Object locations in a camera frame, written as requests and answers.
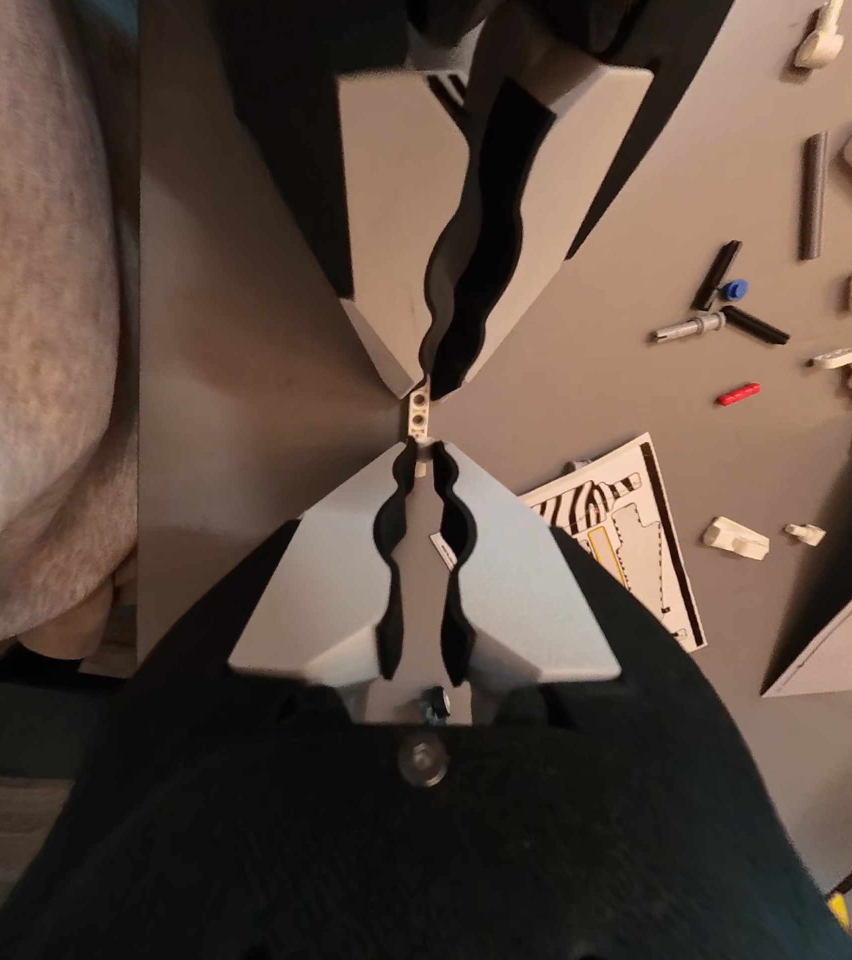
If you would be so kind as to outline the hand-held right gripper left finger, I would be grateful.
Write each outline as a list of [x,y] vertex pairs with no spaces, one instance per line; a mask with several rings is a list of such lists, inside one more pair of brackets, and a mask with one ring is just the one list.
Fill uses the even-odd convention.
[[301,515],[228,657],[234,673],[334,689],[362,722],[417,721],[417,692],[386,689],[403,655],[394,553],[416,464],[416,443],[398,442]]

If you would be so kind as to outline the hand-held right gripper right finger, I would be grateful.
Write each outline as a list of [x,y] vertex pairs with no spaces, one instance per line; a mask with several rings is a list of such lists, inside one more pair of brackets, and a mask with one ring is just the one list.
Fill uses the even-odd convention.
[[443,665],[490,725],[515,690],[608,682],[622,667],[552,531],[451,443],[432,445],[440,535],[455,559],[440,626]]

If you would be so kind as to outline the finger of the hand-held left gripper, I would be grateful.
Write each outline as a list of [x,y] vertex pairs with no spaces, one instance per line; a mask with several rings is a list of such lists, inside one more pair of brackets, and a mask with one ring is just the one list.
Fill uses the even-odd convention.
[[558,273],[653,79],[540,62],[497,83],[446,248],[452,313],[428,348],[434,397],[471,382]]
[[427,274],[458,209],[469,149],[421,73],[350,75],[337,93],[352,276],[338,299],[401,400],[424,378]]

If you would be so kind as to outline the white short lego beam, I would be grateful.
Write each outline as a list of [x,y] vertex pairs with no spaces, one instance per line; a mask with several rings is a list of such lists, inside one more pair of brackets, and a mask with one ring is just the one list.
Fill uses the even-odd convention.
[[414,443],[416,447],[413,483],[426,477],[432,462],[435,438],[430,433],[431,402],[432,378],[425,375],[406,396],[404,407],[406,419],[400,422],[402,428],[400,440],[404,443]]

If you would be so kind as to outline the black notched lego axle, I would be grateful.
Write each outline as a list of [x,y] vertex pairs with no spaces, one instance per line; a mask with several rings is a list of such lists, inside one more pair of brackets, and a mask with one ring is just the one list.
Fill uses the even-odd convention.
[[694,299],[691,304],[691,309],[694,311],[707,311],[719,294],[720,288],[725,281],[725,278],[733,266],[739,252],[741,251],[743,242],[741,240],[735,239],[725,243],[717,252],[712,264],[710,265],[707,273],[700,283]]

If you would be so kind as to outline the white lego wedge panel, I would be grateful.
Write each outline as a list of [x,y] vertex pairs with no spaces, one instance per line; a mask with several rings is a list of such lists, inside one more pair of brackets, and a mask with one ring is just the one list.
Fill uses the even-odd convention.
[[769,539],[725,516],[717,516],[702,534],[705,546],[745,559],[761,561],[768,556]]

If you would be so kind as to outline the light grey long lego pin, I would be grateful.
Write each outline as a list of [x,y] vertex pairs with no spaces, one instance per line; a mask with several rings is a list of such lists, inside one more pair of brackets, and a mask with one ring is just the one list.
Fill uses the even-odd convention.
[[707,332],[722,330],[727,324],[727,318],[722,311],[713,311],[696,315],[682,322],[671,324],[654,330],[649,334],[648,342],[662,344],[688,337],[702,335]]

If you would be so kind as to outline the grey lego axle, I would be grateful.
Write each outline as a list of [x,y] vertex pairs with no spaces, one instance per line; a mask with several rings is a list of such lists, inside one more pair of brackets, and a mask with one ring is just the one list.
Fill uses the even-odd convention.
[[811,261],[822,254],[829,132],[819,131],[803,145],[800,194],[799,257]]

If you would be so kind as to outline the white lego axle connector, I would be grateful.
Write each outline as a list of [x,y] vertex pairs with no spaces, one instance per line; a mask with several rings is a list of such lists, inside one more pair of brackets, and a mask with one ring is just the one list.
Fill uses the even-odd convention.
[[840,32],[840,15],[845,1],[827,1],[815,14],[811,29],[799,44],[792,66],[799,70],[816,70],[830,65],[840,54],[844,35]]

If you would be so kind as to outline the zebra print sticker sheet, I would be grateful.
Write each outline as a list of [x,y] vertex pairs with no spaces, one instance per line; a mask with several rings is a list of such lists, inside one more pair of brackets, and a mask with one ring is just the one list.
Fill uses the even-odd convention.
[[686,652],[706,647],[650,434],[523,494],[521,500],[576,541]]

